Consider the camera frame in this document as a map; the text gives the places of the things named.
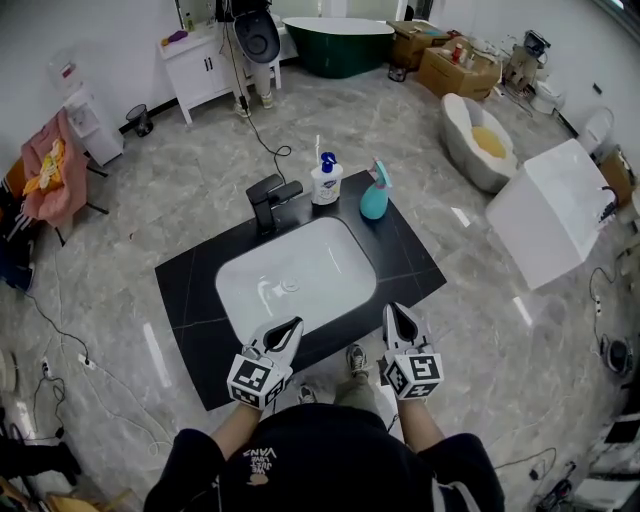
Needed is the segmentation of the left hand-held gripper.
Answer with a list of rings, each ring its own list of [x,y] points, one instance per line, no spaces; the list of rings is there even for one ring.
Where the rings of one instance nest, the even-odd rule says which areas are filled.
[[[299,316],[271,319],[257,328],[234,358],[227,377],[232,400],[264,410],[284,391],[304,334]]]

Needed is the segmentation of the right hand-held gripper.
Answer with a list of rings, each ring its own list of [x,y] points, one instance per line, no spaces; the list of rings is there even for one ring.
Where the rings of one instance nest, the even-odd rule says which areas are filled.
[[[398,400],[425,399],[444,381],[441,355],[409,308],[398,302],[384,307],[383,339],[383,375]]]

